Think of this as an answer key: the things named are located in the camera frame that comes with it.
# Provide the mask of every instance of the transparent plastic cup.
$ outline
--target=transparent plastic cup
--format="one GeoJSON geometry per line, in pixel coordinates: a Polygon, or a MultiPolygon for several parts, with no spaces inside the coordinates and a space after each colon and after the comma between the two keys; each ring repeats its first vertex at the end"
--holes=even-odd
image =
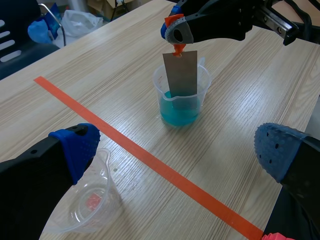
{"type": "Polygon", "coordinates": [[[165,65],[155,70],[153,84],[160,114],[165,122],[173,126],[185,126],[197,119],[212,82],[209,72],[203,67],[204,63],[203,57],[197,66],[197,94],[191,96],[171,97],[165,65]]]}
{"type": "Polygon", "coordinates": [[[109,150],[97,150],[82,178],[53,210],[45,232],[92,233],[114,222],[121,213],[121,198],[110,176],[109,159],[109,150]]]}

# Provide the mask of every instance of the blue rubber gripper pad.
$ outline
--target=blue rubber gripper pad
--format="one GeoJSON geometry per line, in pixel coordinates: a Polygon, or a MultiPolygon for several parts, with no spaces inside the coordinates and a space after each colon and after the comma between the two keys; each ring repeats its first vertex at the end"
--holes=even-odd
{"type": "Polygon", "coordinates": [[[275,123],[265,123],[256,130],[256,157],[278,183],[284,179],[306,136],[308,135],[296,129],[275,123]]]}
{"type": "MultiPolygon", "coordinates": [[[[182,9],[181,9],[181,7],[179,7],[179,6],[177,6],[177,5],[173,6],[173,8],[172,8],[172,10],[171,10],[171,14],[172,14],[172,15],[182,14],[182,9]]],[[[166,39],[166,37],[165,37],[166,31],[167,31],[167,26],[166,26],[166,24],[164,23],[164,24],[162,25],[162,27],[161,27],[161,37],[162,37],[163,39],[166,39]]]]}
{"type": "Polygon", "coordinates": [[[83,176],[88,162],[96,155],[100,132],[90,123],[81,123],[88,130],[85,135],[77,135],[73,131],[61,129],[51,132],[49,136],[60,140],[64,157],[72,177],[73,185],[76,185],[83,176]]]}

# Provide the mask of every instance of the orange tape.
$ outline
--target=orange tape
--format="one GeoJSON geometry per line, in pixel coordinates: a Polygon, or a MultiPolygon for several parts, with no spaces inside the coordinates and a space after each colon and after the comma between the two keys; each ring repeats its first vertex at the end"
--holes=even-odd
{"type": "Polygon", "coordinates": [[[130,154],[135,156],[153,171],[161,175],[171,184],[176,186],[182,192],[187,194],[190,198],[208,209],[211,213],[216,215],[226,224],[237,230],[240,234],[249,240],[261,240],[263,231],[258,227],[244,219],[242,216],[228,208],[226,205],[215,199],[209,193],[202,190],[200,187],[189,181],[177,171],[160,161],[151,153],[140,147],[138,144],[124,136],[111,125],[103,121],[93,112],[89,111],[83,105],[78,103],[72,97],[57,88],[51,82],[42,76],[34,80],[37,84],[51,93],[54,97],[67,105],[70,109],[76,112],[79,116],[84,118],[89,123],[95,125],[102,133],[119,144],[122,148],[127,150],[130,154]]]}

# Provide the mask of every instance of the floor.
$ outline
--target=floor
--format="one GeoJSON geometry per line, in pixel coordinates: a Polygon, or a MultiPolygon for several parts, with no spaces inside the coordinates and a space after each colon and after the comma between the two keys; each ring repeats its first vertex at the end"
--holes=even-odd
{"type": "Polygon", "coordinates": [[[311,115],[308,126],[305,130],[306,133],[312,135],[312,137],[320,140],[320,97],[316,102],[313,113],[311,115]]]}

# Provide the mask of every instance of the orange gripper tip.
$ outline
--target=orange gripper tip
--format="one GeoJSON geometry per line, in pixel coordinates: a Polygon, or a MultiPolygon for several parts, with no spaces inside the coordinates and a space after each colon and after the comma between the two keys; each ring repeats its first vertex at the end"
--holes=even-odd
{"type": "MultiPolygon", "coordinates": [[[[168,16],[164,19],[166,27],[169,27],[174,21],[183,18],[185,15],[176,14],[172,16],[168,16]]],[[[181,53],[184,51],[186,44],[173,44],[175,52],[173,52],[173,56],[181,57],[181,53]]]]}
{"type": "Polygon", "coordinates": [[[285,236],[281,235],[280,233],[272,234],[270,233],[268,236],[265,235],[262,240],[294,240],[292,238],[286,238],[285,236]]]}

